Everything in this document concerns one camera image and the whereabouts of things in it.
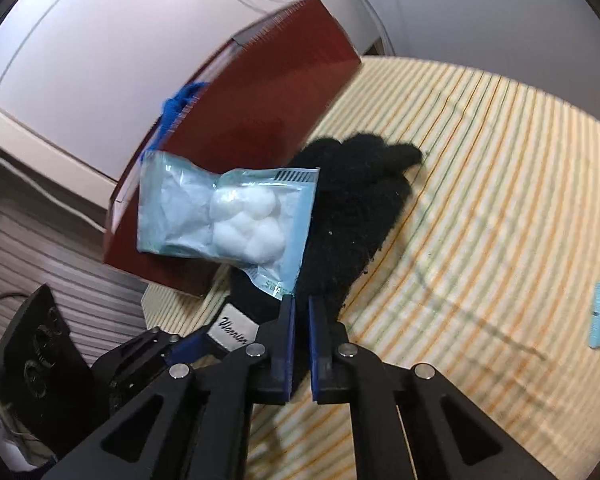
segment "triangular cutout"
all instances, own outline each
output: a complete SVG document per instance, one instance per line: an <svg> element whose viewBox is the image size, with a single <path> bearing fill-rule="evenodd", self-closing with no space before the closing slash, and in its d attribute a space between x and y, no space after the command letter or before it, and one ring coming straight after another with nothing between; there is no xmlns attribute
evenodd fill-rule
<svg viewBox="0 0 600 480"><path fill-rule="evenodd" d="M142 408L120 424L113 433L102 441L102 449L126 462L137 462L155 419L160 413L163 398L154 395Z"/></svg>
<svg viewBox="0 0 600 480"><path fill-rule="evenodd" d="M502 446L451 398L443 397L440 404L465 464L475 465L502 451Z"/></svg>

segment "round table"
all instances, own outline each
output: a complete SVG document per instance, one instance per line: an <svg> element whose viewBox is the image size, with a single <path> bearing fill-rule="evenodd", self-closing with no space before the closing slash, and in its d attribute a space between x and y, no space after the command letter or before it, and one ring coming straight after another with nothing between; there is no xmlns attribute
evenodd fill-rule
<svg viewBox="0 0 600 480"><path fill-rule="evenodd" d="M414 142L424 164L340 319L352 341L403 367L429 362L559 480L600 459L600 349L587 345L600 281L600 122L505 77L438 62L365 57L312 137ZM181 335L204 300L150 286L147 325ZM248 478L355 478L346 406L308 384L257 406Z"/></svg>

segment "glove label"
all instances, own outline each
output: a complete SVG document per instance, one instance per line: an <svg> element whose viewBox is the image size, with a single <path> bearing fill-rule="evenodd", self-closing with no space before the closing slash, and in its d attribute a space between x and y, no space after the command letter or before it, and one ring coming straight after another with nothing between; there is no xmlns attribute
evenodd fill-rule
<svg viewBox="0 0 600 480"><path fill-rule="evenodd" d="M231 303L225 303L206 334L222 348L232 352L253 343L259 327Z"/></svg>

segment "metal pin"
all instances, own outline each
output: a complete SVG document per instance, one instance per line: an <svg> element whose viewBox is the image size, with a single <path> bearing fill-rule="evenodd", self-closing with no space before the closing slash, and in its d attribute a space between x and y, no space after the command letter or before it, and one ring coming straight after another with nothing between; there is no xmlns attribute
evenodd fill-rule
<svg viewBox="0 0 600 480"><path fill-rule="evenodd" d="M251 343L244 349L249 357L260 357L267 351L266 347L260 343Z"/></svg>
<svg viewBox="0 0 600 480"><path fill-rule="evenodd" d="M169 375L174 379L182 379L189 375L189 365L177 363L169 368Z"/></svg>
<svg viewBox="0 0 600 480"><path fill-rule="evenodd" d="M430 379L436 374L436 369L427 363L416 365L413 371L421 379Z"/></svg>
<svg viewBox="0 0 600 480"><path fill-rule="evenodd" d="M338 354L342 357L353 357L358 353L358 347L353 343L342 343L338 346Z"/></svg>

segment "gray slatted panel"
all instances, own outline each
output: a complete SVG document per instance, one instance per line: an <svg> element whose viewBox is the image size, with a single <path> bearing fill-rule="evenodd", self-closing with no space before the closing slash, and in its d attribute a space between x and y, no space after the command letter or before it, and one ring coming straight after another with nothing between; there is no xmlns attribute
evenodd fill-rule
<svg viewBox="0 0 600 480"><path fill-rule="evenodd" d="M46 183L49 191L96 221L103 212ZM0 293L48 283L72 339L92 364L146 329L140 301L146 285L100 263L102 235L0 168ZM19 307L0 302L0 338Z"/></svg>

